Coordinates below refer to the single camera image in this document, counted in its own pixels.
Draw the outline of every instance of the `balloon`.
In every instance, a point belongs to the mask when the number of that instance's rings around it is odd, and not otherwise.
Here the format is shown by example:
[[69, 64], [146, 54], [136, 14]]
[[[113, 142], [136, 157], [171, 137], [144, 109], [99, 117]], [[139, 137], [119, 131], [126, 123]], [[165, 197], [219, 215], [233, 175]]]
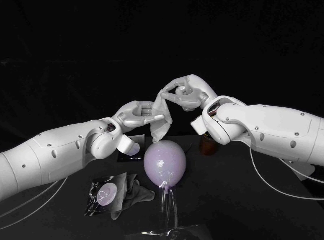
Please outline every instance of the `balloon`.
[[168, 191], [185, 172], [185, 153], [172, 141], [158, 141], [148, 147], [144, 169], [152, 183]]

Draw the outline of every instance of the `dark table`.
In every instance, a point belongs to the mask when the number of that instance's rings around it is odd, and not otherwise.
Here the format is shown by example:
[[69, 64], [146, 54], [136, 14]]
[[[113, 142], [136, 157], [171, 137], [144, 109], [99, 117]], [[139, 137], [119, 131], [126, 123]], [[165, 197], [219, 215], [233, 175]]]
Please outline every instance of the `dark table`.
[[[187, 152], [187, 168], [175, 187], [178, 225], [206, 224], [213, 239], [324, 239], [324, 210], [315, 201], [295, 199], [275, 192], [262, 182], [247, 146], [232, 142], [213, 156], [198, 151], [200, 136], [171, 136]], [[145, 147], [152, 138], [145, 138]], [[253, 152], [256, 168], [266, 181], [283, 192], [312, 197], [288, 167], [273, 157]], [[139, 202], [122, 212], [84, 217], [92, 179], [120, 173], [138, 174], [139, 184], [154, 190], [155, 199]], [[0, 204], [0, 214], [35, 196], [47, 186], [35, 187]], [[0, 227], [27, 216], [56, 192], [50, 190], [17, 213], [0, 220]], [[22, 222], [0, 231], [0, 239], [106, 239], [158, 229], [158, 187], [149, 181], [144, 162], [118, 162], [118, 152], [93, 161], [73, 174], [53, 200]]]

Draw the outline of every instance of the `cable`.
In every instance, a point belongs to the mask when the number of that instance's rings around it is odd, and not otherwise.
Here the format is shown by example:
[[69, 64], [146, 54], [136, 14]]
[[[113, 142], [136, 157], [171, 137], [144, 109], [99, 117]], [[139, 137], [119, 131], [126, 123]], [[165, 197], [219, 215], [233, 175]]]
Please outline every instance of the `cable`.
[[253, 157], [252, 157], [252, 149], [249, 148], [249, 153], [250, 153], [250, 159], [252, 159], [252, 164], [253, 164], [253, 169], [257, 173], [257, 176], [260, 177], [262, 181], [266, 183], [266, 185], [276, 191], [279, 192], [281, 194], [292, 197], [292, 198], [296, 198], [296, 199], [305, 199], [305, 200], [314, 200], [314, 201], [324, 201], [324, 198], [309, 198], [309, 197], [302, 197], [302, 196], [293, 196], [288, 193], [283, 193], [282, 191], [279, 191], [278, 189], [275, 189], [269, 184], [268, 182], [265, 181], [263, 177], [260, 176], [259, 172], [257, 172], [257, 168], [256, 168], [256, 165], [255, 165], [255, 161], [253, 161]]
[[321, 180], [318, 180], [318, 179], [315, 179], [315, 178], [308, 177], [306, 175], [304, 175], [301, 172], [298, 172], [298, 171], [288, 165], [288, 163], [286, 163], [281, 158], [279, 158], [279, 160], [281, 160], [281, 162], [288, 166], [288, 168], [289, 168], [295, 173], [298, 173], [301, 176], [304, 176], [304, 177], [308, 178], [309, 180], [312, 180], [312, 181], [324, 184], [324, 181], [321, 181]]
[[17, 206], [14, 209], [11, 209], [7, 213], [0, 215], [0, 218], [7, 216], [9, 213], [12, 213], [15, 210], [18, 210], [25, 204], [28, 204], [35, 198], [38, 198], [50, 190], [50, 188], [57, 184], [57, 182], [54, 182], [53, 185], [33, 199], [30, 199], [25, 203], [22, 203], [20, 206]]
[[40, 207], [30, 215], [27, 215], [22, 219], [20, 219], [18, 221], [15, 221], [15, 222], [14, 222], [12, 224], [9, 224], [8, 226], [1, 227], [0, 230], [11, 227], [12, 225], [15, 225], [15, 224], [18, 224], [21, 221], [24, 221], [24, 220], [47, 205], [47, 203], [48, 203], [48, 202], [51, 201], [51, 199], [54, 198], [57, 192], [60, 191], [60, 189], [61, 189], [61, 187], [63, 187], [63, 184], [64, 184], [67, 178], [69, 178], [69, 177], [66, 177], [66, 179], [64, 179], [64, 181], [63, 181], [63, 183], [61, 183], [61, 185], [60, 185], [56, 193], [53, 194], [53, 196], [50, 197], [50, 199], [46, 201], [46, 203], [41, 205], [41, 207]]

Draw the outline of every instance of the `cloth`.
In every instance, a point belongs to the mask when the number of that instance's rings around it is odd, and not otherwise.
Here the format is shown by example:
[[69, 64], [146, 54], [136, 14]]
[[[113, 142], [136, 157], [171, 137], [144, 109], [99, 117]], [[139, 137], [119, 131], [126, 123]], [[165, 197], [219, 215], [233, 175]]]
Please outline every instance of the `cloth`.
[[110, 213], [110, 219], [113, 221], [119, 218], [122, 211], [133, 204], [152, 201], [155, 198], [155, 193], [141, 186], [135, 177], [136, 174], [126, 175], [126, 194], [122, 202], [122, 210]]
[[149, 124], [152, 143], [157, 143], [164, 138], [172, 123], [170, 109], [167, 106], [165, 99], [161, 97], [161, 93], [162, 93], [162, 90], [157, 95], [157, 98], [152, 104], [151, 114], [152, 116], [162, 114], [164, 119]]

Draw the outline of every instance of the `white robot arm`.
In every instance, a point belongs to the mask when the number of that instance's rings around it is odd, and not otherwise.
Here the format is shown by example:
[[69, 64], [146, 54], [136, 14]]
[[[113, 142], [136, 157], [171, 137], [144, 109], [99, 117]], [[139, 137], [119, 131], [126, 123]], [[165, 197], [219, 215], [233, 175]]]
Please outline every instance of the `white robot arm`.
[[151, 116], [152, 105], [154, 102], [132, 101], [113, 117], [48, 130], [0, 153], [0, 202], [64, 179], [116, 149], [135, 155], [139, 145], [123, 133], [164, 119], [162, 115]]
[[[181, 86], [187, 85], [195, 94], [180, 94]], [[175, 95], [167, 93], [177, 86]], [[203, 109], [201, 116], [191, 122], [198, 135], [208, 132], [221, 145], [240, 141], [253, 151], [275, 158], [324, 167], [324, 118], [291, 108], [246, 106], [233, 97], [216, 96], [204, 80], [194, 75], [175, 79], [164, 92], [161, 97], [185, 111], [195, 107]]]

